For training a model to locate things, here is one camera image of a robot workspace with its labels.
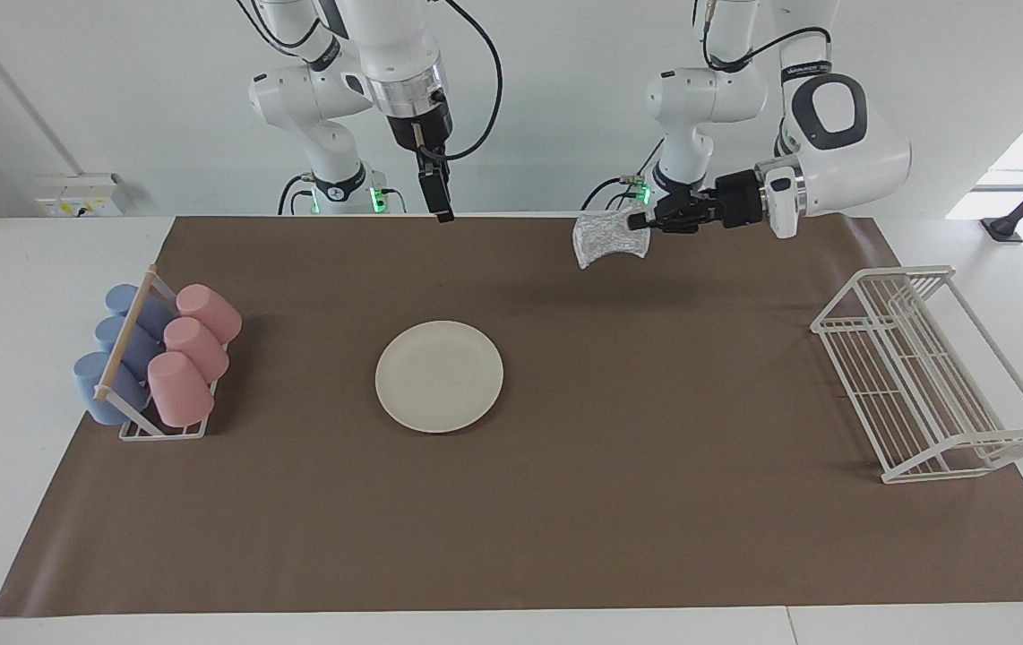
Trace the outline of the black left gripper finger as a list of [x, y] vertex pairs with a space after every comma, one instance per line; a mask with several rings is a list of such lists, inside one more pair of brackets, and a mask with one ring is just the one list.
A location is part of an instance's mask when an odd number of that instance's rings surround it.
[[676, 234], [677, 236], [692, 236], [700, 232], [701, 226], [705, 226], [712, 221], [715, 221], [716, 217], [708, 215], [708, 213], [696, 213], [696, 215], [683, 215], [683, 213], [676, 213], [673, 216], [649, 216], [647, 217], [648, 228], [658, 229], [658, 231], [667, 234]]
[[655, 216], [709, 216], [718, 208], [718, 200], [708, 191], [701, 193], [683, 189], [659, 199], [652, 212]]

